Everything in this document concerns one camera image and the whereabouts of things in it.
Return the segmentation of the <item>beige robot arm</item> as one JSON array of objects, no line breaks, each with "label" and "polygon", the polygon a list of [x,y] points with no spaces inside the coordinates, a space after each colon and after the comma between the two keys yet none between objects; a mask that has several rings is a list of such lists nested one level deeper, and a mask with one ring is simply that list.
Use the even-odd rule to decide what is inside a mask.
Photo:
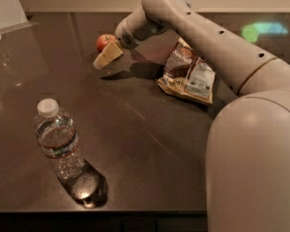
[{"label": "beige robot arm", "polygon": [[168,29],[238,97],[208,135],[208,231],[290,232],[290,65],[194,12],[189,0],[141,0],[115,36],[135,48]]}]

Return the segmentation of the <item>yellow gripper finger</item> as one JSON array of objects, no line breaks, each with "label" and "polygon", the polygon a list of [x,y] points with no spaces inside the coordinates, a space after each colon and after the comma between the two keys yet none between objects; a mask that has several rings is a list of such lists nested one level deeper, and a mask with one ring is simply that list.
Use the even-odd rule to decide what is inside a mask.
[{"label": "yellow gripper finger", "polygon": [[101,70],[123,55],[123,49],[118,41],[110,42],[93,62],[97,70]]}]

